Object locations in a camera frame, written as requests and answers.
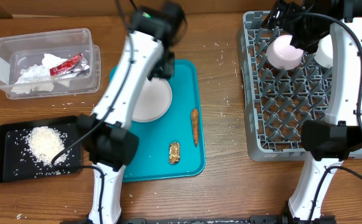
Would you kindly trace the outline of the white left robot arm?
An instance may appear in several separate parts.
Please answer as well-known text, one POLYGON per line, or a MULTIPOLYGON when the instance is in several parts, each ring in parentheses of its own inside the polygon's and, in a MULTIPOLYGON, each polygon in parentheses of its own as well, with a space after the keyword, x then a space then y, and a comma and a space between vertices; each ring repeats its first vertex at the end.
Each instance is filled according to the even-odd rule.
POLYGON ((74 145, 89 153, 94 175, 93 204, 82 223, 120 223, 123 174, 139 144, 129 130, 132 114, 145 81, 174 75, 169 47, 181 40, 187 20, 179 3, 166 1, 159 10, 135 8, 123 24, 126 38, 115 74, 91 114, 77 119, 74 145))

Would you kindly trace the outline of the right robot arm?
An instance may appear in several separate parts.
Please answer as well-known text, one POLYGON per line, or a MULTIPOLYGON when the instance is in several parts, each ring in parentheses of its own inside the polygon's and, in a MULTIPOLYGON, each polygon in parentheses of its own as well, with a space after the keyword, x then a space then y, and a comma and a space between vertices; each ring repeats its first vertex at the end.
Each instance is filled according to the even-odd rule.
POLYGON ((314 52, 332 38, 331 96, 323 121, 306 121, 301 141, 307 156, 297 188, 279 223, 335 223, 321 206, 336 171, 362 148, 362 1, 277 1, 263 22, 291 36, 291 45, 314 52))

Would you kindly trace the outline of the white bowl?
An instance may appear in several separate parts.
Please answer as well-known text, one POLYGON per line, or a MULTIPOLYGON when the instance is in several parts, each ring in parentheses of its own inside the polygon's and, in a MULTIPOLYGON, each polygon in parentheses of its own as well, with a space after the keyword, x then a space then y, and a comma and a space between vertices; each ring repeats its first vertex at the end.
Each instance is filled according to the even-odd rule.
POLYGON ((314 59, 322 67, 331 68, 333 66, 333 44, 330 35, 320 39, 314 59))

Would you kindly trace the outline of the red snack wrapper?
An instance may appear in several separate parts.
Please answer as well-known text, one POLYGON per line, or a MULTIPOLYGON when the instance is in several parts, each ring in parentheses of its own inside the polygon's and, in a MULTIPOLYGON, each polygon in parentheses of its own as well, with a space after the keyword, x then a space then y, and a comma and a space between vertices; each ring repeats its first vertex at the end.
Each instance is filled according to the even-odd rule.
POLYGON ((57 65, 56 67, 50 68, 50 76, 55 77, 59 75, 69 75, 73 73, 83 72, 88 70, 90 65, 87 59, 82 53, 74 55, 72 58, 66 60, 65 62, 57 65))

